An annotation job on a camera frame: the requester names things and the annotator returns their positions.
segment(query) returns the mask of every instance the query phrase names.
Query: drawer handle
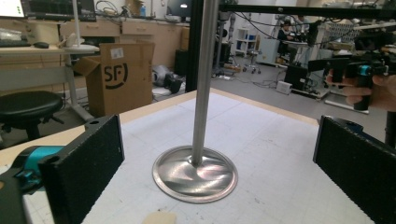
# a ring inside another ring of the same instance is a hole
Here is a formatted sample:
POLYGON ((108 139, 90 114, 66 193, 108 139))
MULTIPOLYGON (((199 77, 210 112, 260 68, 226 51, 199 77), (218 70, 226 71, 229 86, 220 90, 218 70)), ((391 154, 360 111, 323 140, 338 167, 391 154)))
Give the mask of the drawer handle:
POLYGON ((99 25, 87 25, 88 29, 98 29, 99 25))

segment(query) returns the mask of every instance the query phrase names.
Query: box flap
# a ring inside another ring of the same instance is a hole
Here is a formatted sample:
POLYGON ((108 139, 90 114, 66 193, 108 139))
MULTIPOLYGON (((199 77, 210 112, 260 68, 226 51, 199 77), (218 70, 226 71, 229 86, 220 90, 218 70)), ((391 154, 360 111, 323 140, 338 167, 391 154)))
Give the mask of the box flap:
POLYGON ((84 77, 89 75, 101 63, 100 56, 83 57, 73 66, 73 70, 84 77))

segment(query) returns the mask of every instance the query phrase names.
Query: round metal base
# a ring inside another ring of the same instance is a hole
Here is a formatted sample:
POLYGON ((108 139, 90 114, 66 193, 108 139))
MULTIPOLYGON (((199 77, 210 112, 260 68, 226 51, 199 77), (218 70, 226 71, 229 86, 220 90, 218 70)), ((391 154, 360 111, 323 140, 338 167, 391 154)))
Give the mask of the round metal base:
POLYGON ((192 146, 174 147, 164 152, 153 165, 158 187, 173 198, 187 203, 210 203, 230 194, 238 173, 221 153, 204 148, 202 164, 191 164, 192 146))

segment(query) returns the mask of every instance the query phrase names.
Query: bottle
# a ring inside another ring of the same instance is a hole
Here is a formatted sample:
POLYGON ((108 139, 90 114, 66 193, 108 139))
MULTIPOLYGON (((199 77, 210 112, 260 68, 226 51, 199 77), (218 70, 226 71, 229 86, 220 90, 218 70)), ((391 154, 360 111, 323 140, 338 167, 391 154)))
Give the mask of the bottle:
POLYGON ((145 6, 142 6, 140 8, 140 16, 141 17, 146 17, 146 7, 145 6))

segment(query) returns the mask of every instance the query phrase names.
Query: keyboard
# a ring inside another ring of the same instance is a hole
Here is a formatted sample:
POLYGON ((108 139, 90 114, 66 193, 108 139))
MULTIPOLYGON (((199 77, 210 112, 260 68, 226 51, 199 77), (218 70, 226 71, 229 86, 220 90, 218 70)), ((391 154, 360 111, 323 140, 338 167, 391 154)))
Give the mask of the keyboard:
POLYGON ((30 46, 31 44, 29 44, 25 40, 0 39, 0 48, 18 48, 30 46))

